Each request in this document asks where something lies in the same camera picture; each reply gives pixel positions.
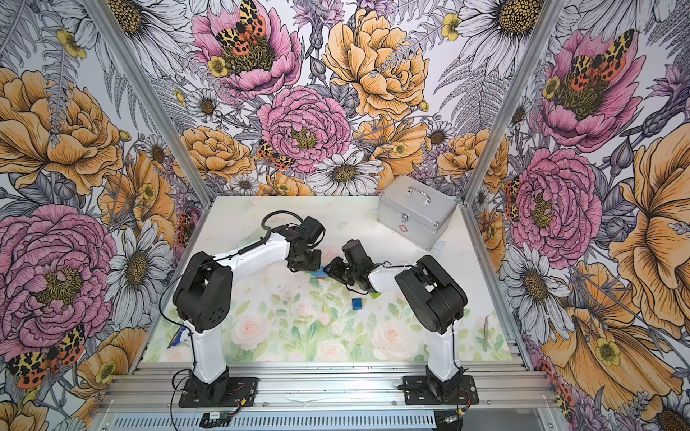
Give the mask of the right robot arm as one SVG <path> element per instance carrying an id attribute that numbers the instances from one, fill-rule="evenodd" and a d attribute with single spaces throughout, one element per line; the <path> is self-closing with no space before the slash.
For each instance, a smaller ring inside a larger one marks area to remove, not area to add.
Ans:
<path id="1" fill-rule="evenodd" d="M 417 321 L 426 330 L 429 352 L 424 375 L 406 376 L 398 390 L 407 405 L 456 405 L 468 409 L 479 403 L 474 377 L 460 365 L 456 323 L 465 315 L 465 290 L 431 255 L 413 264 L 375 263 L 361 242 L 350 240 L 343 255 L 323 268 L 327 276 L 352 292 L 404 296 Z"/>

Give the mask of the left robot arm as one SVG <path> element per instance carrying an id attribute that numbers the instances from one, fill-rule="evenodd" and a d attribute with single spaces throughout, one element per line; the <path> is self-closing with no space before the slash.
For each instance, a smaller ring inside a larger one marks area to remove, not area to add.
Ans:
<path id="1" fill-rule="evenodd" d="M 318 245 L 325 228 L 314 217 L 278 210 L 262 219 L 264 236 L 243 248 L 210 255 L 195 253 L 173 294 L 176 312 L 190 332 L 192 371 L 181 390 L 181 408 L 229 407 L 241 388 L 253 391 L 256 378 L 233 378 L 222 348 L 222 323 L 236 283 L 276 262 L 292 272 L 321 268 Z"/>

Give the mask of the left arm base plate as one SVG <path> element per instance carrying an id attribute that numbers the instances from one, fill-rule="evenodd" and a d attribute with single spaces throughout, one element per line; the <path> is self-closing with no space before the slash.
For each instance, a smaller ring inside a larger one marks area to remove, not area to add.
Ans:
<path id="1" fill-rule="evenodd" d="M 196 375 L 191 375 L 177 406 L 186 409 L 253 407 L 258 382 L 254 377 L 221 375 L 213 383 L 207 384 Z"/>

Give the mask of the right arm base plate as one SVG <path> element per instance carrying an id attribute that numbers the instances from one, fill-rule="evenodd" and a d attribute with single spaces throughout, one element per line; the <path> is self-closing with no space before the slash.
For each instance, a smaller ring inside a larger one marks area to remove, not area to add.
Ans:
<path id="1" fill-rule="evenodd" d="M 404 402 L 408 406 L 459 405 L 469 408 L 480 403 L 474 377 L 462 373 L 445 382 L 435 375 L 405 376 L 397 390 L 404 394 Z"/>

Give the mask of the blue long lego brick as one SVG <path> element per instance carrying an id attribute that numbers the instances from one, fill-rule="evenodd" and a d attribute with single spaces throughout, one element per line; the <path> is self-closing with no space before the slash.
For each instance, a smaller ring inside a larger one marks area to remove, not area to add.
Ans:
<path id="1" fill-rule="evenodd" d="M 319 279 L 329 278 L 329 276 L 325 273 L 323 269 L 319 269 L 318 271 L 314 272 L 312 276 Z"/>

